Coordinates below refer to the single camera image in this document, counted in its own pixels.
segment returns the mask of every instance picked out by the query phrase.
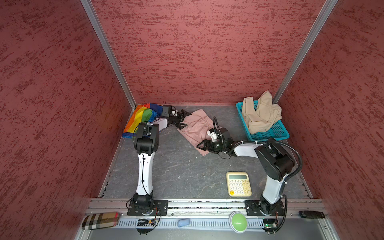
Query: calculator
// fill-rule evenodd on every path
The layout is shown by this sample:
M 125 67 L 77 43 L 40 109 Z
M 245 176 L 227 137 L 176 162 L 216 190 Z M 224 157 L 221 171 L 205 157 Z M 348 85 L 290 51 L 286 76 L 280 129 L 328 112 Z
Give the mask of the calculator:
M 246 172 L 227 172 L 228 194 L 231 197 L 249 197 L 252 195 Z

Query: calculator display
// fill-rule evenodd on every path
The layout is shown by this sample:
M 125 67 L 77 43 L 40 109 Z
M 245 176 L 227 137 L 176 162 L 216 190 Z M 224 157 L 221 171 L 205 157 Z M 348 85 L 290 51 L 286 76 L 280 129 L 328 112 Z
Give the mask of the calculator display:
M 246 175 L 229 175 L 229 179 L 247 179 Z

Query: light blue mouse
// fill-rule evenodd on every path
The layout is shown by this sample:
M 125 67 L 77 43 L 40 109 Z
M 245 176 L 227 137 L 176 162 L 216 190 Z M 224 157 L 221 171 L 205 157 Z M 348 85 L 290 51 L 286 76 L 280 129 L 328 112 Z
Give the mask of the light blue mouse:
M 180 219 L 179 221 L 177 221 L 177 226 L 182 227 L 182 226 L 186 226 L 190 223 L 191 223 L 191 221 L 188 218 Z

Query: green round button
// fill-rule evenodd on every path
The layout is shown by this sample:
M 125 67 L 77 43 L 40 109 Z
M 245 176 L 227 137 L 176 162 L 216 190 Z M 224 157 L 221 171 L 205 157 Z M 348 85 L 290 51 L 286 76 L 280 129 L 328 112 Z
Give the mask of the green round button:
M 236 213 L 232 217 L 232 226 L 236 231 L 243 232 L 247 228 L 247 219 L 241 213 Z

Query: black remote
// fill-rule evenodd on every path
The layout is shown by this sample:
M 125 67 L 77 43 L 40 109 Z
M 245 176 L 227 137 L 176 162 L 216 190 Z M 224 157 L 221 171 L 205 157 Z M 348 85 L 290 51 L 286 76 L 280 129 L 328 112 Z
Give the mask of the black remote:
M 325 218 L 324 213 L 317 211 L 300 211 L 299 215 L 302 218 Z

